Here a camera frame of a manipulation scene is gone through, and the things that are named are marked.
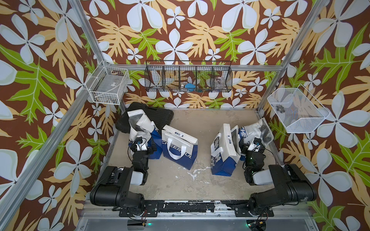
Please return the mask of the takeout bag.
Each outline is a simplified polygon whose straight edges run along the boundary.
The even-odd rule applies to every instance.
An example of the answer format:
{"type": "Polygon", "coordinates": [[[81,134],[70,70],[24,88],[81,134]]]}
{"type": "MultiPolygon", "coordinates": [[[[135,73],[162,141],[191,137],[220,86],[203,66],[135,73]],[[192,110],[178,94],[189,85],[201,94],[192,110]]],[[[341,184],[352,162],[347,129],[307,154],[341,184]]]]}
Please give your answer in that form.
{"type": "Polygon", "coordinates": [[[254,138],[260,138],[262,140],[263,147],[265,148],[273,141],[273,133],[268,126],[266,120],[261,118],[258,122],[239,128],[239,147],[240,150],[243,146],[249,148],[254,138]]]}
{"type": "Polygon", "coordinates": [[[155,123],[151,121],[142,109],[128,112],[130,135],[129,147],[135,144],[138,137],[147,139],[147,148],[156,146],[154,154],[149,156],[149,159],[160,159],[162,155],[162,137],[159,134],[155,123]]]}
{"type": "Polygon", "coordinates": [[[168,125],[163,127],[161,137],[163,156],[191,170],[198,155],[198,139],[168,125]]]}
{"type": "Polygon", "coordinates": [[[239,126],[231,128],[224,123],[211,144],[211,171],[213,175],[230,177],[241,158],[239,126]]]}

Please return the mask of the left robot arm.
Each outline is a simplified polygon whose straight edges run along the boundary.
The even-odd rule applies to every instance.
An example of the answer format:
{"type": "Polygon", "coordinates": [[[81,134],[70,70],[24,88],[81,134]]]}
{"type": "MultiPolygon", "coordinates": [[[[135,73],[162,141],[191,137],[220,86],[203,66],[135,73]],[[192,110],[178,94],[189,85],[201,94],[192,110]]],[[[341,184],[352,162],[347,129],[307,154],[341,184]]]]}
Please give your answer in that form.
{"type": "Polygon", "coordinates": [[[140,193],[129,191],[131,185],[145,185],[148,177],[148,160],[155,151],[156,145],[144,150],[138,144],[132,144],[134,152],[131,167],[107,166],[99,182],[90,193],[90,202],[95,206],[119,207],[144,211],[145,200],[140,193]]]}

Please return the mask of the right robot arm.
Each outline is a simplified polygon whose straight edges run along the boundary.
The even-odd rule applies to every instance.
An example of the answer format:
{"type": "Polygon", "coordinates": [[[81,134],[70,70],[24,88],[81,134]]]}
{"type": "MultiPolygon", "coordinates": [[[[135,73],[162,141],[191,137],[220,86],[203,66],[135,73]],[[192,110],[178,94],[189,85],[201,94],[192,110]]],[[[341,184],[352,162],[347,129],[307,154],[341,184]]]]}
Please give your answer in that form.
{"type": "Polygon", "coordinates": [[[251,150],[243,147],[241,150],[245,156],[243,169],[246,182],[251,186],[274,185],[270,190],[251,194],[249,213],[257,216],[275,206],[316,200],[317,190],[296,164],[275,164],[264,169],[266,155],[262,151],[260,147],[251,150]]]}

